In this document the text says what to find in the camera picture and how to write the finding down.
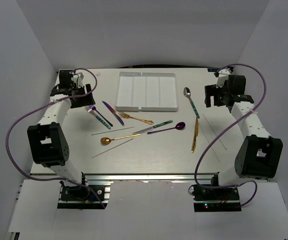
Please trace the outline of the silver fork teal handle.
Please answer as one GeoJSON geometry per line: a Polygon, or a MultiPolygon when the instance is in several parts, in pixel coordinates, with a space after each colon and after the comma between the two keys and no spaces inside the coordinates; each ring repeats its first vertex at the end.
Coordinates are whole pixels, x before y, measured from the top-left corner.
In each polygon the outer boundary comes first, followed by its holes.
{"type": "Polygon", "coordinates": [[[104,120],[102,120],[95,112],[94,110],[90,107],[90,106],[84,106],[85,110],[91,114],[92,116],[94,116],[101,124],[103,124],[107,129],[111,129],[111,126],[108,125],[104,120]]]}

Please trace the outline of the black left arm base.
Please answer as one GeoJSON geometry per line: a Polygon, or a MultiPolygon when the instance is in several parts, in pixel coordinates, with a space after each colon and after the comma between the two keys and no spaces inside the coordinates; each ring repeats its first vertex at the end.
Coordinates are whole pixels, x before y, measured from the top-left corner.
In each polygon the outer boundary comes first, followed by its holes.
{"type": "MultiPolygon", "coordinates": [[[[98,196],[99,200],[106,207],[110,195],[110,186],[112,182],[94,181],[86,183],[98,196]]],[[[58,209],[73,210],[103,210],[101,203],[93,192],[80,186],[68,186],[60,181],[61,189],[57,204],[58,209]]]]}

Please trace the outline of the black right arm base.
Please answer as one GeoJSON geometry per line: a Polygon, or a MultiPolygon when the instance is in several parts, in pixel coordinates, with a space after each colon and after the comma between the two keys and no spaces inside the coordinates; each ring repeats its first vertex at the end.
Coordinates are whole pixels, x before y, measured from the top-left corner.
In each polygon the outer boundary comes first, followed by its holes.
{"type": "Polygon", "coordinates": [[[196,213],[241,211],[237,188],[208,189],[195,184],[189,187],[188,193],[193,196],[196,213]]]}

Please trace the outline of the gold knife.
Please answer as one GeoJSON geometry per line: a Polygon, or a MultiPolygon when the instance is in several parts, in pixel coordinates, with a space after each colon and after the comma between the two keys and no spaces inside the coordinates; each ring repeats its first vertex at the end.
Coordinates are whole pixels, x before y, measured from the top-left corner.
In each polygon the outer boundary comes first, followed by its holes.
{"type": "Polygon", "coordinates": [[[191,153],[195,152],[198,132],[199,132],[199,121],[198,121],[198,118],[196,118],[195,127],[194,127],[193,141],[192,141],[192,147],[191,147],[191,153]]]}

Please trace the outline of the gold spoon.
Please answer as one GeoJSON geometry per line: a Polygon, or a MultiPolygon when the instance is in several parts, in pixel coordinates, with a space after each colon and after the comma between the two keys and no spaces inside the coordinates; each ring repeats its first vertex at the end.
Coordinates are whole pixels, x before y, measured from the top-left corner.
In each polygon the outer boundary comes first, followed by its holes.
{"type": "Polygon", "coordinates": [[[110,144],[110,142],[112,141],[116,141],[116,140],[121,140],[121,139],[126,139],[126,138],[131,138],[131,137],[137,137],[140,136],[140,133],[137,134],[132,134],[132,135],[127,135],[127,136],[122,136],[122,137],[117,137],[117,138],[108,138],[108,137],[103,137],[100,139],[100,142],[102,145],[108,145],[110,144]]]}

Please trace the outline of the silver knife teal handle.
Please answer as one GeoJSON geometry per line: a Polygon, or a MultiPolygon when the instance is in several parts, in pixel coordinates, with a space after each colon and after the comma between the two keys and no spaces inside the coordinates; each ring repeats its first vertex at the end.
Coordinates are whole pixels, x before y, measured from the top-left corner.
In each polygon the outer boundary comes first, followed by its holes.
{"type": "Polygon", "coordinates": [[[142,130],[139,130],[137,132],[133,132],[133,134],[143,134],[143,133],[146,133],[146,132],[149,132],[155,128],[159,128],[161,126],[164,126],[164,125],[167,125],[167,124],[170,124],[170,123],[173,123],[173,120],[168,120],[168,121],[165,121],[165,122],[162,122],[162,123],[159,123],[159,124],[156,124],[156,125],[153,125],[151,127],[148,127],[148,128],[145,128],[145,129],[142,129],[142,130]]]}

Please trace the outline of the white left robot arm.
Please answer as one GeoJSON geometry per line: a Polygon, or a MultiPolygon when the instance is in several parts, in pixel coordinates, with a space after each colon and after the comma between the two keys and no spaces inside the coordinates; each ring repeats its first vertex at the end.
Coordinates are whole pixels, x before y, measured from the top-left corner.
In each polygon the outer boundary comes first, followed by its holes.
{"type": "Polygon", "coordinates": [[[83,84],[83,74],[68,70],[59,72],[59,84],[51,91],[50,103],[36,125],[28,127],[27,134],[34,163],[49,168],[60,178],[76,182],[72,194],[80,200],[89,195],[89,187],[82,183],[83,174],[69,160],[70,150],[62,130],[69,109],[83,108],[95,103],[93,95],[87,94],[91,85],[83,84]]]}

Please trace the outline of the purple iridescent knife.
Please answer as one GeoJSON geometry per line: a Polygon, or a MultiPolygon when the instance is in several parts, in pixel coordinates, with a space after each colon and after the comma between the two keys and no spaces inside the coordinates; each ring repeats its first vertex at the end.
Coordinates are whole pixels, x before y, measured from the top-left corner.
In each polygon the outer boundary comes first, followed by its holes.
{"type": "Polygon", "coordinates": [[[118,120],[118,122],[124,126],[124,122],[122,119],[117,115],[116,111],[105,101],[102,101],[102,103],[107,107],[107,109],[112,113],[112,115],[118,120]]]}

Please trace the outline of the purple iridescent spoon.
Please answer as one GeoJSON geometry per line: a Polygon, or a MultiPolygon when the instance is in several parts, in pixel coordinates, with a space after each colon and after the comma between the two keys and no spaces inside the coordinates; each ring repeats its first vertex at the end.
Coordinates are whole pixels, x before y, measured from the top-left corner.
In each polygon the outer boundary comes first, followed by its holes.
{"type": "Polygon", "coordinates": [[[166,129],[162,129],[162,130],[149,131],[147,134],[151,135],[151,134],[156,134],[156,133],[169,131],[169,130],[183,130],[185,127],[186,127],[185,122],[179,122],[175,127],[166,128],[166,129]]]}

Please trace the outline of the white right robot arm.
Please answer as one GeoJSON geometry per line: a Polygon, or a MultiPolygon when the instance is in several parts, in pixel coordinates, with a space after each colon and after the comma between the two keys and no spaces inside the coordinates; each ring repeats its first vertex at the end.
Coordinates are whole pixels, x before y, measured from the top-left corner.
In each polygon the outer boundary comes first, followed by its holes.
{"type": "Polygon", "coordinates": [[[246,78],[243,75],[219,73],[217,83],[205,86],[206,107],[226,106],[238,121],[243,143],[234,165],[219,172],[218,182],[209,188],[210,195],[219,200],[228,193],[227,186],[237,186],[243,179],[267,180],[274,178],[283,143],[273,138],[254,111],[254,101],[245,95],[246,78]]]}

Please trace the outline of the silver spoon teal handle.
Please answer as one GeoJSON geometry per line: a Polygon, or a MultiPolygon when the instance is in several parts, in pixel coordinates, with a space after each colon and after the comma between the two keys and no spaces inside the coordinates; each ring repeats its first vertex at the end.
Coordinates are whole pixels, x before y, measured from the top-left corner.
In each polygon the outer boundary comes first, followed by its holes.
{"type": "Polygon", "coordinates": [[[188,100],[189,100],[189,102],[190,102],[190,104],[191,104],[191,106],[192,106],[192,108],[193,108],[193,111],[194,111],[196,117],[197,117],[197,118],[200,118],[199,113],[198,113],[198,111],[197,111],[197,108],[196,108],[193,100],[191,99],[191,91],[190,91],[190,89],[189,89],[188,87],[185,87],[184,90],[183,90],[183,94],[184,94],[184,96],[185,96],[186,98],[188,98],[188,100]]]}

